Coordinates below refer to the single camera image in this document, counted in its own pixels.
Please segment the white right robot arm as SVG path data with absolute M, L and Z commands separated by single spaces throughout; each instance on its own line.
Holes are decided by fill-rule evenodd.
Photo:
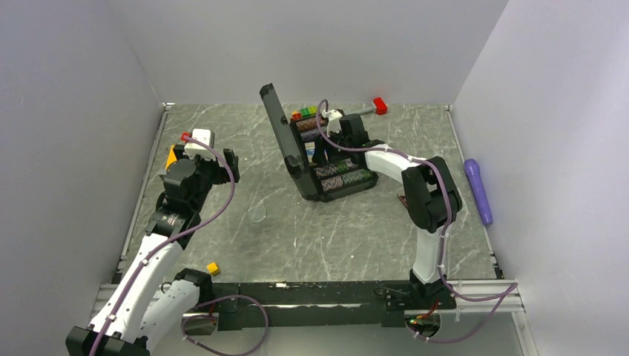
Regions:
M 323 131 L 321 120 L 321 114 L 317 113 L 317 130 L 333 148 L 362 155 L 368 169 L 385 174 L 404 187 L 408 214 L 418 228 L 415 262 L 410 272 L 410 301 L 424 309 L 437 300 L 439 292 L 452 297 L 454 291 L 444 276 L 444 247 L 447 230 L 457 211 L 452 207 L 449 190 L 436 164 L 387 144 L 343 147 Z

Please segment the red triangular dealer button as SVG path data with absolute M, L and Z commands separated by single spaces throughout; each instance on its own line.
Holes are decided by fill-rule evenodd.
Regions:
M 404 195 L 398 195 L 398 199 L 400 200 L 401 204 L 405 207 L 408 208 L 408 203 L 406 201 L 406 197 Z

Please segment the clear round plastic disc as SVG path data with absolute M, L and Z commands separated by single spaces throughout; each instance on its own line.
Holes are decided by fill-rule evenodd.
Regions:
M 247 211 L 247 217 L 253 222 L 253 223 L 260 223 L 262 222 L 267 215 L 267 209 L 264 206 L 264 204 L 256 204 L 256 205 L 252 205 L 249 207 L 248 211 Z

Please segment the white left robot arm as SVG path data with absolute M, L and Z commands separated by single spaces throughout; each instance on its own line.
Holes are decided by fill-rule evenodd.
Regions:
M 163 191 L 145 228 L 140 248 L 109 301 L 89 322 L 66 337 L 69 355 L 150 355 L 165 333 L 189 309 L 206 310 L 213 301 L 211 276 L 185 268 L 169 289 L 155 297 L 197 226 L 214 185 L 235 185 L 238 157 L 231 149 L 172 149 L 175 160 L 162 172 Z

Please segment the blue texas holdem card deck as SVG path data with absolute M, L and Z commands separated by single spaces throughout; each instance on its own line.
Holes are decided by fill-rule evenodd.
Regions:
M 306 145 L 305 149 L 306 149 L 306 155 L 309 159 L 312 159 L 312 157 L 315 154 L 315 146 L 312 144 L 312 142 L 309 145 Z

